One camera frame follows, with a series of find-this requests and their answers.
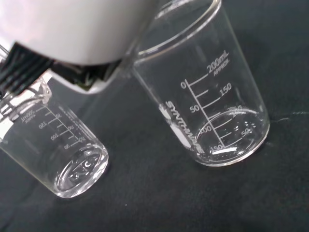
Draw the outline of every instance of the dark tabletop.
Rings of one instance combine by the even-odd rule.
[[[224,6],[269,110],[265,144],[240,163],[204,167],[135,79],[90,97],[54,83],[111,164],[65,200],[1,153],[1,232],[309,231],[309,1]]]

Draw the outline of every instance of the beaker base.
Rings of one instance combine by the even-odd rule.
[[[88,145],[76,152],[55,181],[55,194],[72,198],[89,189],[104,173],[108,164],[106,148]]]
[[[270,124],[267,128],[267,131],[266,131],[264,137],[260,140],[260,142],[255,143],[255,146],[251,147],[248,152],[243,153],[239,156],[233,157],[232,159],[228,159],[228,160],[226,160],[226,162],[224,162],[224,161],[221,161],[221,162],[211,162],[210,161],[209,162],[208,161],[207,163],[205,163],[200,159],[195,159],[195,160],[198,163],[203,164],[205,166],[209,166],[209,167],[224,167],[224,166],[228,166],[228,165],[232,165],[234,163],[240,162],[240,161],[244,160],[245,158],[249,157],[250,155],[252,155],[263,144],[263,142],[265,141],[265,139],[268,136],[269,128],[270,128]]]

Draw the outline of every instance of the glass beaker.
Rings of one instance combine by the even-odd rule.
[[[194,159],[252,154],[269,119],[221,0],[174,0],[143,37],[133,72]]]
[[[63,198],[90,188],[108,163],[104,145],[42,78],[0,100],[0,148]]]

